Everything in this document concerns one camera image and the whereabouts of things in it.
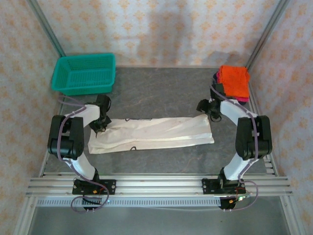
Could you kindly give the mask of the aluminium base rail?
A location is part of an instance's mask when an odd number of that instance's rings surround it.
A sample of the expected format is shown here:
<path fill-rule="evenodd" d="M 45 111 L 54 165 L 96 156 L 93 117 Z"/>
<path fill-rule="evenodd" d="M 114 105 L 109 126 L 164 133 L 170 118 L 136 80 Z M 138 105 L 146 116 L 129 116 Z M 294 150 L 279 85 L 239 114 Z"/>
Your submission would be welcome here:
<path fill-rule="evenodd" d="M 201 174 L 108 174 L 102 179 L 116 180 L 116 197 L 185 197 L 202 195 L 202 179 L 216 179 L 216 175 Z M 37 197 L 70 197 L 75 176 L 73 174 L 47 173 L 31 178 L 26 194 Z M 244 176 L 246 189 L 259 196 L 292 195 L 291 182 L 287 177 L 270 174 Z"/>

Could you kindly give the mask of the white printed t-shirt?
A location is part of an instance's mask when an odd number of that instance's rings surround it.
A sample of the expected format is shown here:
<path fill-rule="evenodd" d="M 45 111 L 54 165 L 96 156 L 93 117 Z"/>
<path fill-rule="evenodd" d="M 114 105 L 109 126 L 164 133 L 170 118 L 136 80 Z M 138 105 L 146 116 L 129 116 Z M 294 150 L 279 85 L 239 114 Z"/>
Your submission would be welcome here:
<path fill-rule="evenodd" d="M 207 115 L 113 119 L 104 132 L 91 132 L 88 149 L 90 154 L 106 154 L 214 143 Z"/>

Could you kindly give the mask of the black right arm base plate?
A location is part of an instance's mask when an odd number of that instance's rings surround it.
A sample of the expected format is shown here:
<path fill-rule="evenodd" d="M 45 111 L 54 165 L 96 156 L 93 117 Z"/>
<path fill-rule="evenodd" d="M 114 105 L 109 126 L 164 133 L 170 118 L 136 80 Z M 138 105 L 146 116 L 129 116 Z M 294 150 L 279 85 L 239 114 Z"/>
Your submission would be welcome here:
<path fill-rule="evenodd" d="M 202 181 L 203 194 L 245 194 L 246 189 L 240 187 L 239 181 L 229 181 L 222 179 L 207 179 L 203 178 Z"/>

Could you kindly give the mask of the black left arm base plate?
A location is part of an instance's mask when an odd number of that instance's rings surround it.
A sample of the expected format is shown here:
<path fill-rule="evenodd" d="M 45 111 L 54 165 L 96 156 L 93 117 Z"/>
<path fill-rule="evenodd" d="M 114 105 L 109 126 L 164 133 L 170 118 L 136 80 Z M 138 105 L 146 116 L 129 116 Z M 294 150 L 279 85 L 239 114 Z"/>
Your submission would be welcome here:
<path fill-rule="evenodd" d="M 104 180 L 100 179 L 99 184 L 103 185 L 109 191 L 109 195 L 115 195 L 116 189 L 116 180 Z M 103 189 L 103 187 L 76 179 L 74 180 L 73 195 L 107 195 L 107 192 Z"/>

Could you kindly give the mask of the aluminium frame post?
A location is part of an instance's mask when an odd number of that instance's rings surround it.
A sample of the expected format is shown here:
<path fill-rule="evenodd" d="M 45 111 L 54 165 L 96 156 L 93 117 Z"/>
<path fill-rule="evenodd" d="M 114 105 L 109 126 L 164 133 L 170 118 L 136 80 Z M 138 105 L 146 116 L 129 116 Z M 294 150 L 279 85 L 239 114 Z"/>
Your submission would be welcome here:
<path fill-rule="evenodd" d="M 43 31 L 45 32 L 45 34 L 48 37 L 49 41 L 51 42 L 52 46 L 56 50 L 57 54 L 60 57 L 65 57 L 66 53 L 63 50 L 59 40 L 57 39 L 57 37 L 56 37 L 51 25 L 49 24 L 43 10 L 41 9 L 38 1 L 37 0 L 26 0 L 26 2 L 30 6 L 34 15 L 36 16 L 39 24 L 41 25 Z"/>
<path fill-rule="evenodd" d="M 263 33 L 261 34 L 261 37 L 259 38 L 259 40 L 258 40 L 258 42 L 257 42 L 257 44 L 256 44 L 256 46 L 252 52 L 252 55 L 250 56 L 250 58 L 246 64 L 246 68 L 248 70 L 251 70 L 251 68 L 253 67 L 259 54 L 261 53 L 263 47 L 265 46 L 267 40 L 269 39 L 271 33 L 273 32 L 273 30 L 275 29 L 281 16 L 285 12 L 289 2 L 290 2 L 290 0 L 279 0 L 272 16 L 270 17 Z"/>

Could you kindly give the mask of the green plastic basket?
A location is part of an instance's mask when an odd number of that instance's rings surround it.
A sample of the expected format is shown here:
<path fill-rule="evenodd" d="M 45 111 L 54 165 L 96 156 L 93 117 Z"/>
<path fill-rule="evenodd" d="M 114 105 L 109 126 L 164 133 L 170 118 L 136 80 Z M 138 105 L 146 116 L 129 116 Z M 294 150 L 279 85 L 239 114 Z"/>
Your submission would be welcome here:
<path fill-rule="evenodd" d="M 115 55 L 83 54 L 57 60 L 51 88 L 67 96 L 107 94 L 115 82 Z"/>

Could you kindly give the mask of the aluminium frame leg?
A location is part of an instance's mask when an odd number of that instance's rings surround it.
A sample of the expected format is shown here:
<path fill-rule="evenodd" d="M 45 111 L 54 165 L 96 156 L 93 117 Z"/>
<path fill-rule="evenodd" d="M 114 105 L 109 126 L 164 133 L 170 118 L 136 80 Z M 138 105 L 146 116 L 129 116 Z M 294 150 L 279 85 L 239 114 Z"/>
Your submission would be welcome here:
<path fill-rule="evenodd" d="M 37 197 L 25 197 L 13 235 L 28 235 L 37 201 Z"/>
<path fill-rule="evenodd" d="M 306 235 L 294 197 L 280 196 L 280 201 L 290 235 Z"/>

